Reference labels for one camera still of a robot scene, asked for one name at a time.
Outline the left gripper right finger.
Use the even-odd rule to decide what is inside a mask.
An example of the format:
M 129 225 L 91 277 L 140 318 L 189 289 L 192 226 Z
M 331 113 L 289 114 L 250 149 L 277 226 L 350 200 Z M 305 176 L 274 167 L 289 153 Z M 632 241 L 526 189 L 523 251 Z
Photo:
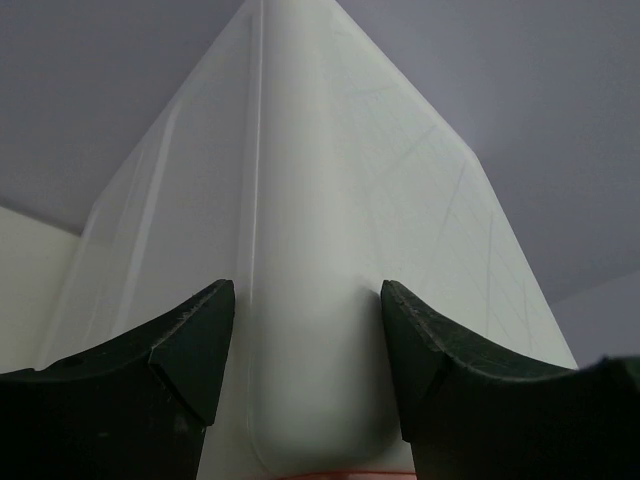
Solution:
M 382 322 L 421 479 L 635 479 L 639 360 L 568 369 L 507 349 L 387 280 Z

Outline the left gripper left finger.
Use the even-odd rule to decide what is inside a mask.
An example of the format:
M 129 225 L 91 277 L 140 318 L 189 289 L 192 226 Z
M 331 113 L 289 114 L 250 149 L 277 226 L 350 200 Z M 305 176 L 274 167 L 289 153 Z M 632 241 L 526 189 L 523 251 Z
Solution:
M 195 478 L 234 313 L 234 285 L 218 280 L 96 347 L 3 374 L 2 477 Z

